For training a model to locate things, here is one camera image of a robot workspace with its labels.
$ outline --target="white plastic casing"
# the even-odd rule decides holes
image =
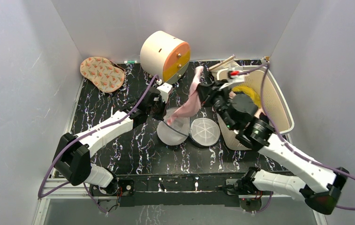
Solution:
[[[87,131],[77,134],[77,136],[79,137],[90,132],[93,129],[99,129],[98,132],[81,140],[82,144],[89,145],[89,151],[91,157],[93,157],[93,155],[99,149],[105,146],[108,142],[112,141],[113,139],[120,136],[121,134],[124,134],[133,129],[133,120],[129,119],[129,117],[127,117],[126,119],[124,119],[122,122],[118,124],[107,127],[105,129],[100,129],[100,127],[118,121],[126,115],[127,114],[125,112],[116,111],[114,115],[112,115],[110,118],[106,119],[105,121],[97,124],[96,126],[88,129]]]
[[[157,87],[161,92],[162,101],[167,103],[170,93],[172,93],[173,86],[168,83],[163,83],[161,86]]]
[[[258,151],[260,154],[272,158],[287,168],[293,174],[302,179],[305,184],[307,184],[309,188],[311,188],[311,190],[314,192],[322,193],[329,191],[327,185],[333,184],[336,178],[336,175],[333,173],[333,171],[319,167],[299,158],[288,148],[286,148],[286,146],[284,146],[285,142],[282,142],[276,134],[272,134],[268,139],[268,142],[270,145],[268,147],[264,146],[262,149],[260,149]],[[316,160],[304,154],[295,146],[291,144],[289,144],[289,146],[300,155],[316,162]]]
[[[158,79],[158,80],[156,81],[157,85],[161,85],[162,82],[163,82],[162,79]]]
[[[304,197],[299,190],[304,188],[306,183],[296,176],[284,176],[260,170],[254,178],[253,184],[260,191],[274,191],[289,195],[294,200],[304,201]]]
[[[91,173],[86,178],[85,183],[99,185],[102,188],[107,187],[113,180],[112,174],[103,167],[91,164]]]
[[[144,71],[151,75],[158,74],[162,78],[164,64],[173,50],[184,41],[161,30],[151,34],[140,51],[140,64]]]

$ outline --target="black table surface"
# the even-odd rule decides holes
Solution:
[[[204,66],[201,76],[203,83],[210,83],[207,68],[219,61],[194,61],[184,76],[173,85],[167,108],[184,104],[188,99],[189,86],[194,77],[194,69]],[[240,65],[260,65],[260,60],[238,60]],[[85,79],[81,87],[71,133],[83,132],[111,116],[130,99],[138,99],[151,80],[139,63],[120,64],[126,69],[124,85],[114,93],[99,91]],[[202,108],[195,118],[209,118],[217,122],[212,108]],[[188,138],[178,146],[168,146],[157,136],[159,121],[148,118],[147,122],[129,131],[102,149],[91,159],[93,163],[107,167],[117,175],[122,174],[179,174],[179,173],[229,173],[246,172],[250,166],[267,171],[285,171],[277,162],[259,153],[229,150],[220,136],[219,142],[209,148],[198,148]]]

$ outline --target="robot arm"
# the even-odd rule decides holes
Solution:
[[[202,107],[213,107],[226,126],[236,133],[235,138],[242,145],[272,158],[296,175],[284,176],[253,167],[234,185],[226,185],[227,193],[245,195],[256,191],[274,191],[305,201],[320,213],[331,214],[347,177],[305,161],[291,152],[285,146],[289,143],[281,141],[268,122],[254,116],[258,107],[249,96],[238,94],[230,98],[231,87],[241,83],[244,76],[239,75],[239,71],[228,71],[227,76],[226,80],[198,85]],[[315,161],[289,145],[297,153]]]
[[[107,168],[91,164],[90,158],[108,142],[145,123],[149,115],[157,120],[162,120],[166,113],[165,107],[171,92],[172,86],[168,83],[164,83],[157,88],[150,88],[137,109],[120,123],[101,129],[104,125],[124,118],[134,105],[126,104],[122,110],[115,112],[107,120],[75,136],[66,133],[61,137],[54,157],[74,139],[87,134],[93,129],[98,130],[96,133],[72,145],[56,162],[54,167],[73,186],[85,182],[102,187],[108,194],[114,194],[118,189],[117,176]]]

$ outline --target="pink cloth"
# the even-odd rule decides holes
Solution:
[[[198,92],[196,88],[201,82],[199,79],[201,77],[202,71],[204,70],[203,66],[195,68],[195,76],[192,80],[189,98],[186,103],[180,106],[167,120],[168,125],[171,125],[173,121],[178,117],[191,117],[194,116],[199,109],[201,108],[201,102],[199,101]]]

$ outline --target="red clip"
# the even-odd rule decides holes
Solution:
[[[232,71],[230,72],[230,76],[237,76],[239,71]]]

